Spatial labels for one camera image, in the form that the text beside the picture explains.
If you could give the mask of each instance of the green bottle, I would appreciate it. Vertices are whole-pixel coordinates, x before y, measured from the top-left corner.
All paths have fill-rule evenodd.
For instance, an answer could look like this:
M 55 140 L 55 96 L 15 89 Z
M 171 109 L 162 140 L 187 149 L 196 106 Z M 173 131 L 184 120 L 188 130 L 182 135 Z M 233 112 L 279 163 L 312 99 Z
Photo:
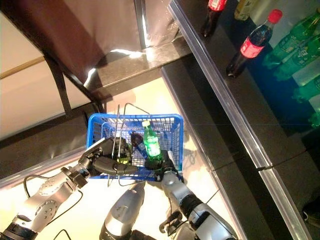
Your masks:
M 316 95 L 320 95 L 320 75 L 312 79 L 306 85 L 296 88 L 293 91 L 292 98 L 296 99 L 297 102 L 302 103 Z
M 299 21 L 293 26 L 290 33 L 281 39 L 275 48 L 267 54 L 262 62 L 263 66 L 272 69 L 282 63 L 303 41 L 310 38 L 320 23 L 320 7 L 316 12 Z
M 149 161 L 161 161 L 163 159 L 158 137 L 156 133 L 151 129 L 150 121 L 143 121 L 142 126 L 144 127 L 143 142 L 146 148 L 146 152 L 149 157 Z
M 311 123 L 311 126 L 316 129 L 320 127 L 320 113 L 315 112 L 311 115 L 309 118 L 309 122 Z
M 288 80 L 292 74 L 299 71 L 320 56 L 320 34 L 312 37 L 300 47 L 284 64 L 273 73 L 278 81 Z

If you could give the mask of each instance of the bottle label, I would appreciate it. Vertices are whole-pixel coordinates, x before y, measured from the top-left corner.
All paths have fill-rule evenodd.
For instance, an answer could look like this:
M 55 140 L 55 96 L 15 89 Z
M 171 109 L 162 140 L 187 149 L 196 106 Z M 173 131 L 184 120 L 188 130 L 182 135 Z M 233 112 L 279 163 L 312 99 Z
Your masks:
M 320 91 L 320 78 L 314 80 L 314 85 Z
M 312 62 L 312 60 L 316 57 L 317 55 L 312 55 L 308 53 L 308 46 L 301 47 L 293 56 L 292 60 L 295 64 L 299 66 L 305 66 L 309 62 Z
M 245 39 L 244 43 L 242 44 L 240 51 L 241 51 L 242 55 L 245 56 L 246 58 L 253 59 L 261 52 L 261 50 L 264 47 L 265 46 L 256 46 L 256 45 L 252 44 L 250 42 L 249 37 L 247 37 Z
M 279 47 L 282 51 L 289 54 L 301 43 L 295 36 L 288 34 L 280 42 Z
M 151 157 L 155 157 L 160 154 L 160 147 L 158 143 L 149 144 L 146 148 Z
M 227 0 L 209 0 L 209 8 L 212 11 L 222 11 L 225 8 Z

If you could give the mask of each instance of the coca-cola bottle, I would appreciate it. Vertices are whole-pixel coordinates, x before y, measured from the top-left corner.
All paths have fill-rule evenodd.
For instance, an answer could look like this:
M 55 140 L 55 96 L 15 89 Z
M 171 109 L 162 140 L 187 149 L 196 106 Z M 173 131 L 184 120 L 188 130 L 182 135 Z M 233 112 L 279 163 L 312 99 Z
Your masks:
M 272 37 L 275 24 L 281 19 L 282 12 L 274 9 L 269 14 L 264 24 L 259 25 L 245 39 L 240 51 L 234 55 L 233 59 L 226 68 L 226 74 L 230 77 L 238 77 L 245 69 L 246 61 L 255 58 L 267 45 Z
M 218 19 L 225 8 L 227 0 L 209 0 L 208 13 L 201 27 L 201 34 L 206 38 L 212 35 L 217 27 Z

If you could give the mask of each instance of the plastic bottle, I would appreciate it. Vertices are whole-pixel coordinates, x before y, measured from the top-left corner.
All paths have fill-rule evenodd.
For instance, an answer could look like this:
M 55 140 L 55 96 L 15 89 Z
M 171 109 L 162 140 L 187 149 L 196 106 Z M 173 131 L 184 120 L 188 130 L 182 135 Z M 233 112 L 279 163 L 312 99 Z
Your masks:
M 320 95 L 320 75 L 308 82 L 306 85 L 296 88 L 293 97 L 297 102 L 308 101 L 312 97 Z
M 311 115 L 309 118 L 309 122 L 311 123 L 311 126 L 316 129 L 320 127 L 320 113 L 315 112 L 314 114 Z
M 132 132 L 131 134 L 131 144 L 133 147 L 135 147 L 139 153 L 142 155 L 142 157 L 147 160 L 148 159 L 148 153 L 146 150 L 146 146 L 144 144 L 144 138 L 136 133 L 136 132 Z
M 257 0 L 240 0 L 234 11 L 234 18 L 240 21 L 247 20 L 256 1 Z
M 205 22 L 200 29 L 201 34 L 206 38 L 212 35 L 217 27 L 218 19 L 226 6 L 227 0 L 209 0 L 208 13 Z
M 320 56 L 320 34 L 312 37 L 300 47 L 284 64 L 273 73 L 278 81 L 288 80 L 292 74 L 299 71 Z
M 233 59 L 226 68 L 226 74 L 236 78 L 245 69 L 248 59 L 255 58 L 265 47 L 272 37 L 274 25 L 281 19 L 282 12 L 274 9 L 269 14 L 264 24 L 259 25 L 245 39 L 240 51 L 234 55 Z
M 150 121 L 143 121 L 142 126 L 144 127 L 143 142 L 148 154 L 149 161 L 161 161 L 162 154 L 158 142 L 156 133 L 151 129 Z
M 272 69 L 282 63 L 303 41 L 309 39 L 320 23 L 320 7 L 309 17 L 293 26 L 290 33 L 281 39 L 275 48 L 265 56 L 262 65 Z

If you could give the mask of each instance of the black cable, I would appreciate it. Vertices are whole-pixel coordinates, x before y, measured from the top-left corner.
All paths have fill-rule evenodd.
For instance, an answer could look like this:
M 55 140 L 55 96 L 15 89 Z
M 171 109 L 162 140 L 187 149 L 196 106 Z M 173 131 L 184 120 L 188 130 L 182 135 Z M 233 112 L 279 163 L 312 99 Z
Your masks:
M 169 231 L 168 231 L 168 237 L 170 237 L 172 234 L 174 234 L 186 222 L 188 222 L 188 220 L 185 220 L 182 223 L 180 223 L 170 234 L 169 234 Z
M 220 188 L 218 188 L 218 190 L 209 198 L 208 201 L 206 201 L 205 204 L 208 204 L 208 202 L 219 192 Z
M 25 194 L 26 194 L 26 196 L 27 196 L 28 198 L 30 198 L 30 194 L 29 194 L 29 191 L 28 191 L 28 188 L 27 188 L 27 179 L 28 179 L 28 178 L 31 178 L 31 177 L 40 178 L 40 179 L 49 179 L 49 178 L 50 178 L 50 177 L 41 176 L 41 175 L 36 175 L 36 174 L 31 174 L 31 175 L 26 176 L 26 177 L 23 179 L 23 187 L 24 187 Z M 75 205 L 77 205 L 77 204 L 80 202 L 80 200 L 83 198 L 84 194 L 83 194 L 83 192 L 80 191 L 79 189 L 78 189 L 78 192 L 81 194 L 81 197 L 79 198 L 79 200 L 76 201 L 75 204 L 73 204 L 71 207 L 69 207 L 67 210 L 65 210 L 63 213 L 61 213 L 59 216 L 57 216 L 55 219 L 53 219 L 51 222 L 49 222 L 49 223 L 47 224 L 47 226 L 48 226 L 49 224 L 51 224 L 53 221 L 55 221 L 55 220 L 57 220 L 58 218 L 60 218 L 63 214 L 65 214 L 66 212 L 68 212 L 70 209 L 72 209 Z
M 65 232 L 65 234 L 67 235 L 68 239 L 69 239 L 69 240 L 72 240 L 71 237 L 69 236 L 67 230 L 65 230 L 65 229 L 62 229 L 60 232 L 58 232 L 58 234 L 55 235 L 55 237 L 54 237 L 53 240 L 56 240 L 56 238 L 57 238 L 57 237 L 59 236 L 59 234 L 62 233 L 62 232 Z
M 46 176 L 40 176 L 40 175 L 37 175 L 37 174 L 31 174 L 31 175 L 26 176 L 23 179 L 23 188 L 24 188 L 24 191 L 25 191 L 25 194 L 26 194 L 27 198 L 30 198 L 30 194 L 29 194 L 28 188 L 27 188 L 27 179 L 31 178 L 31 177 L 39 178 L 39 179 L 49 179 L 50 178 L 50 177 L 46 177 Z
M 170 203 L 170 216 L 172 215 L 172 205 L 171 205 L 171 200 L 170 200 L 170 198 L 168 197 L 168 199 L 169 199 L 169 203 Z M 169 237 L 169 231 L 170 231 L 170 223 L 171 223 L 171 221 L 169 221 L 169 227 L 168 227 L 168 237 Z
M 77 205 L 77 204 L 80 202 L 80 200 L 82 199 L 82 197 L 84 196 L 84 194 L 83 194 L 83 192 L 80 191 L 79 189 L 78 189 L 78 192 L 81 193 L 81 197 L 79 198 L 79 200 L 76 201 L 75 204 L 73 204 L 71 207 L 69 207 L 67 210 L 65 210 L 63 213 L 61 213 L 59 216 L 57 216 L 55 219 L 53 219 L 51 222 L 49 222 L 49 223 L 47 224 L 47 226 L 48 226 L 49 224 L 51 224 L 53 221 L 55 221 L 55 220 L 57 220 L 58 218 L 60 218 L 63 214 L 65 214 L 66 212 L 68 212 L 70 209 L 72 209 L 75 205 Z

